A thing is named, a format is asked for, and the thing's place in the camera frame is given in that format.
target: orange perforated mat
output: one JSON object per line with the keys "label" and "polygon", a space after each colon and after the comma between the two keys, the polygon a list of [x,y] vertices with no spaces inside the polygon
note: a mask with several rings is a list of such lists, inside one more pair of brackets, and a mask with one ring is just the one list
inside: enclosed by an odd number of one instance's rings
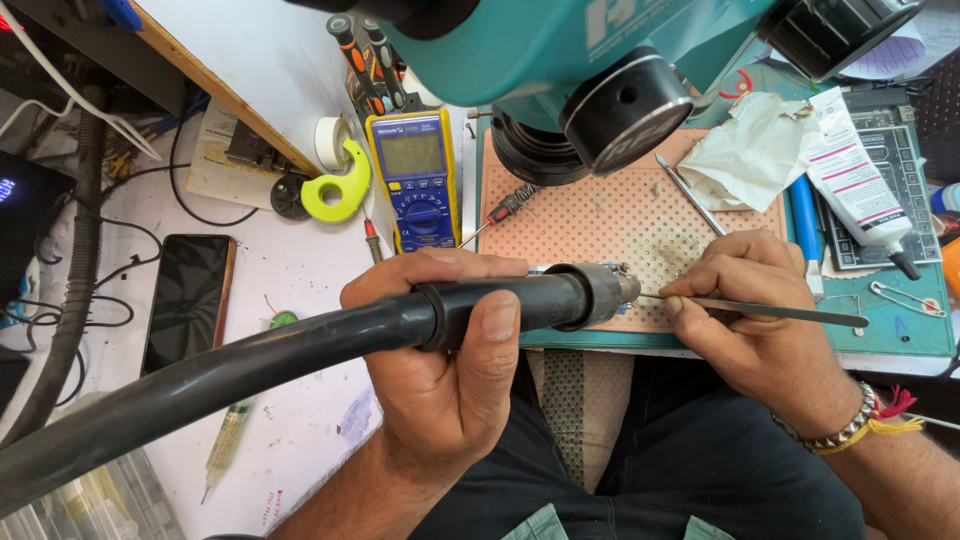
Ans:
{"label": "orange perforated mat", "polygon": [[[654,152],[607,178],[592,176],[574,184],[547,187],[520,212],[480,234],[479,253],[526,258],[530,264],[628,262],[647,292],[684,272],[716,237],[696,207],[657,163],[660,154],[674,166],[709,130],[677,130]],[[484,136],[480,210],[487,215],[522,180],[507,172]],[[656,184],[660,197],[655,200]],[[770,229],[786,239],[782,196],[763,213],[715,212],[729,232]],[[672,331],[659,300],[640,298],[634,309],[594,327],[611,331]]]}

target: black phone screen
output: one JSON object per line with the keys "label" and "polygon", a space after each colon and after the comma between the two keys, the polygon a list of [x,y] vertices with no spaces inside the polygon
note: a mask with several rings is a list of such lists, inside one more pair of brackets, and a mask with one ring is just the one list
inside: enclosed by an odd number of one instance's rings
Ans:
{"label": "black phone screen", "polygon": [[171,234],[164,239],[143,374],[219,345],[231,244],[228,236]]}

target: silver studded bracelet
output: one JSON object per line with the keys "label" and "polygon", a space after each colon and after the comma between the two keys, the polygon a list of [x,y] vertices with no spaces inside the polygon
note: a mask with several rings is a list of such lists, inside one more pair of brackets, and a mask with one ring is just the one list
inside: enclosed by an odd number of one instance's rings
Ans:
{"label": "silver studded bracelet", "polygon": [[874,389],[870,387],[870,384],[861,382],[859,386],[860,389],[863,390],[863,406],[860,407],[860,410],[857,411],[856,416],[853,417],[853,420],[848,426],[843,428],[839,433],[835,433],[829,437],[822,437],[819,439],[802,439],[797,436],[796,431],[793,431],[792,428],[787,426],[786,423],[778,418],[776,414],[771,413],[770,416],[773,418],[774,424],[780,426],[780,428],[784,430],[787,435],[790,435],[791,439],[803,445],[804,448],[806,448],[809,452],[817,454],[818,450],[834,448],[849,441],[855,433],[862,430],[863,427],[867,425],[867,421],[870,420],[871,413],[873,413],[876,408],[876,395],[874,394]]}

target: tweezers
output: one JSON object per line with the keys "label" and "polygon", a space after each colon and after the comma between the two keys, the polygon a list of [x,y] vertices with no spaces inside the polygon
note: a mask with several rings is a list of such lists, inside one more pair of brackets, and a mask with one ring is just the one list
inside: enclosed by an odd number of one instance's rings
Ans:
{"label": "tweezers", "polygon": [[[657,300],[664,299],[662,296],[656,294],[640,294],[640,296],[656,298]],[[860,315],[848,315],[847,313],[818,311],[817,309],[800,309],[798,307],[767,306],[765,304],[752,304],[749,302],[731,302],[729,300],[714,300],[712,298],[701,298],[697,296],[688,296],[686,298],[703,307],[716,307],[717,309],[726,309],[727,311],[740,311],[741,313],[753,313],[755,315],[800,319],[802,321],[813,321],[815,323],[840,325],[851,328],[867,328],[870,326],[870,319]]]}

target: yellow thread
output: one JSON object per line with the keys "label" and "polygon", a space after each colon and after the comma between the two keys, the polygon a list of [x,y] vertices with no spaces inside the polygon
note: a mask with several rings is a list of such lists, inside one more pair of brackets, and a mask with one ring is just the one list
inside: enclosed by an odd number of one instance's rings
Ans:
{"label": "yellow thread", "polygon": [[839,444],[833,448],[817,448],[813,452],[816,455],[829,455],[836,454],[838,452],[843,452],[847,448],[853,446],[854,443],[863,438],[864,435],[869,431],[875,431],[881,435],[900,435],[902,433],[907,433],[909,431],[919,431],[924,428],[924,421],[920,418],[912,418],[903,424],[884,424],[878,420],[871,418],[867,421],[867,424],[860,428],[860,431],[853,434],[853,436],[845,443]]}
{"label": "yellow thread", "polygon": [[870,426],[871,430],[874,430],[881,435],[899,435],[908,431],[922,430],[924,428],[924,421],[920,418],[911,418],[909,421],[904,422],[903,424],[883,424],[882,422],[871,418],[870,421],[867,422],[867,425]]}

